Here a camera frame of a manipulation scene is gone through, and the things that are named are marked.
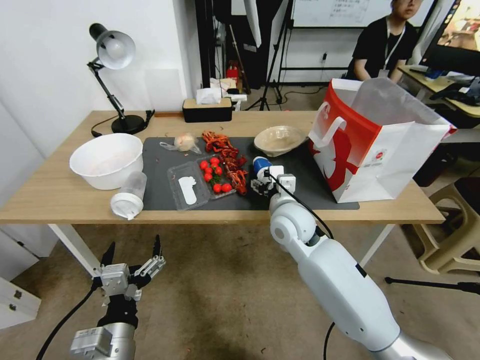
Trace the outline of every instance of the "black mat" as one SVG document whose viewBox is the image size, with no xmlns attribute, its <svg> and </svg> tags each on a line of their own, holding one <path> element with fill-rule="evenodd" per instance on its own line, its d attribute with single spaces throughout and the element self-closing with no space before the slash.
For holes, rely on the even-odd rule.
<svg viewBox="0 0 480 360">
<path fill-rule="evenodd" d="M 254 147 L 253 137 L 231 137 L 233 146 L 240 154 L 248 159 L 244 168 L 253 173 L 252 161 L 256 156 L 265 156 Z M 195 161 L 205 157 L 205 142 L 200 139 L 198 146 L 203 154 L 197 155 L 191 151 L 168 151 L 159 145 L 159 142 L 173 144 L 172 137 L 149 137 L 143 143 L 143 172 L 148 180 L 143 197 L 144 210 L 176 210 L 175 201 L 170 190 L 167 170 L 171 167 Z M 356 210 L 357 202 L 337 203 L 325 182 L 319 167 L 310 154 L 307 144 L 299 146 L 284 155 L 271 158 L 273 165 L 283 165 L 285 172 L 296 176 L 295 195 L 315 210 Z M 250 178 L 247 178 L 248 193 L 246 196 L 238 194 L 211 200 L 195 210 L 268 210 L 269 199 L 260 196 L 250 189 Z"/>
</svg>

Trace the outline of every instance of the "lanyard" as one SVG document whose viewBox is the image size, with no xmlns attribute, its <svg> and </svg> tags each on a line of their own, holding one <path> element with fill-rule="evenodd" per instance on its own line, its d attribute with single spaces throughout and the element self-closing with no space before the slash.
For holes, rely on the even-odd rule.
<svg viewBox="0 0 480 360">
<path fill-rule="evenodd" d="M 389 24 L 389 19 L 386 17 L 386 45 L 385 45 L 385 64 L 383 65 L 383 69 L 385 70 L 387 68 L 387 64 L 390 61 L 390 57 L 394 53 L 395 49 L 397 46 L 400 44 L 400 40 L 402 40 L 404 34 L 405 34 L 405 26 L 403 27 L 403 30 L 401 31 L 400 37 L 396 41 L 395 45 L 390 51 L 389 54 L 389 37 L 390 37 L 390 24 Z"/>
</svg>

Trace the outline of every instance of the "cooked crayfish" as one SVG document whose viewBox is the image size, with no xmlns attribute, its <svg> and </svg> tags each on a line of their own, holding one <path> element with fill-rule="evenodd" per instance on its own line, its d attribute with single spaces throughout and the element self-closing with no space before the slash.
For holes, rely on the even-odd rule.
<svg viewBox="0 0 480 360">
<path fill-rule="evenodd" d="M 230 143 L 228 136 L 223 134 L 216 134 L 213 131 L 204 131 L 202 134 L 203 140 L 206 142 L 205 150 L 207 153 L 214 151 L 219 153 L 219 158 L 225 164 L 227 169 L 226 176 L 231 180 L 231 185 L 236 189 L 240 195 L 247 194 L 247 180 L 245 175 L 247 171 L 242 169 L 247 159 L 239 155 L 239 150 Z"/>
</svg>

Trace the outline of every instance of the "desk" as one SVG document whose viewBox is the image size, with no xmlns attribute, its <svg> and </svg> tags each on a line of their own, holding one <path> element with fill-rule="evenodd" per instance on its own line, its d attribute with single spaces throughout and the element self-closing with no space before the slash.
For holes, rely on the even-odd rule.
<svg viewBox="0 0 480 360">
<path fill-rule="evenodd" d="M 268 211 L 143 211 L 127 222 L 112 214 L 110 198 L 116 190 L 96 190 L 69 168 L 73 151 L 92 138 L 92 125 L 114 116 L 112 111 L 93 111 L 56 149 L 33 176 L 0 210 L 0 224 L 49 224 L 73 256 L 95 276 L 99 260 L 71 224 L 268 224 Z M 230 122 L 186 123 L 180 116 L 154 117 L 137 136 L 175 137 L 184 132 L 200 136 L 209 129 L 230 136 L 252 137 L 277 125 L 293 125 L 310 131 L 315 111 L 236 111 Z M 97 131 L 107 134 L 110 123 Z M 412 181 L 396 200 L 368 201 L 358 210 L 316 210 L 327 223 L 381 224 L 366 244 L 361 258 L 364 265 L 384 241 L 394 224 L 437 224 L 444 217 L 423 191 Z"/>
<path fill-rule="evenodd" d="M 403 66 L 400 66 L 398 69 L 402 73 L 404 73 L 406 76 L 408 76 L 410 79 L 414 80 L 416 83 L 422 86 L 423 91 L 420 90 L 420 93 L 419 95 L 417 95 L 417 98 L 424 97 L 426 95 L 425 89 L 427 89 L 431 93 L 436 94 L 442 91 L 443 89 L 445 89 L 447 86 L 454 83 L 454 81 L 449 80 L 445 76 L 440 76 L 433 81 L 428 81 L 425 79 L 425 76 L 423 74 L 410 71 L 410 68 L 411 66 L 409 65 L 403 65 Z M 460 110 L 462 113 L 464 113 L 465 115 L 468 115 L 469 117 L 480 118 L 480 106 L 470 106 L 457 100 L 451 100 L 447 97 L 443 98 L 442 101 L 445 102 L 454 110 Z"/>
<path fill-rule="evenodd" d="M 449 80 L 445 76 L 440 76 L 433 81 L 425 80 L 425 76 L 423 74 L 410 71 L 410 68 L 411 66 L 409 65 L 403 65 L 398 69 L 417 84 L 422 86 L 418 92 L 418 95 L 416 96 L 416 98 L 420 101 L 423 101 L 427 96 L 430 97 L 428 93 L 438 93 L 450 84 L 454 83 L 454 81 Z M 459 110 L 471 118 L 480 118 L 480 106 L 466 105 L 463 102 L 451 100 L 446 97 L 443 98 L 442 101 L 450 108 Z M 443 139 L 442 143 L 480 143 L 480 129 L 460 128 L 453 135 Z"/>
</svg>

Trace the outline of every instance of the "white bag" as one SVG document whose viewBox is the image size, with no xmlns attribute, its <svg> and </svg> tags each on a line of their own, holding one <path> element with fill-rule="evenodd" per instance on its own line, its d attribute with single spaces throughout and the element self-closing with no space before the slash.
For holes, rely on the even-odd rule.
<svg viewBox="0 0 480 360">
<path fill-rule="evenodd" d="M 456 128 L 387 78 L 333 79 L 308 134 L 339 203 L 395 199 Z"/>
</svg>

